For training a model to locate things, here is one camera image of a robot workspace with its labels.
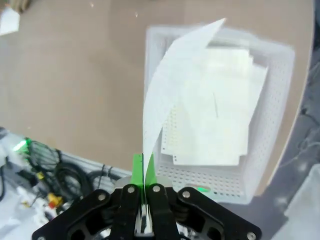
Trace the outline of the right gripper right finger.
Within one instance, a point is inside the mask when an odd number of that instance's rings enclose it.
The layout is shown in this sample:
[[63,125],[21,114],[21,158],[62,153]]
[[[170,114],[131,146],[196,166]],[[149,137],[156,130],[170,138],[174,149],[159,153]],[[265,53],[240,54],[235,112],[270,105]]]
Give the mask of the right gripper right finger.
[[156,240],[182,240],[177,225],[204,240],[260,240],[261,229],[192,187],[175,191],[156,176],[153,158],[145,167],[145,197]]

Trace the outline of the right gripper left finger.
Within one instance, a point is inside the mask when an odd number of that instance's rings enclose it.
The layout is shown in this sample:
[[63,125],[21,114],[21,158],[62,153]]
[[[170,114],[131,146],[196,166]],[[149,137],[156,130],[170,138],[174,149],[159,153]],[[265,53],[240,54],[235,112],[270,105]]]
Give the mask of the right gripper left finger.
[[140,215],[143,155],[133,157],[132,175],[116,183],[113,193],[97,189],[32,234],[33,240],[93,240],[110,230],[108,240],[133,240]]

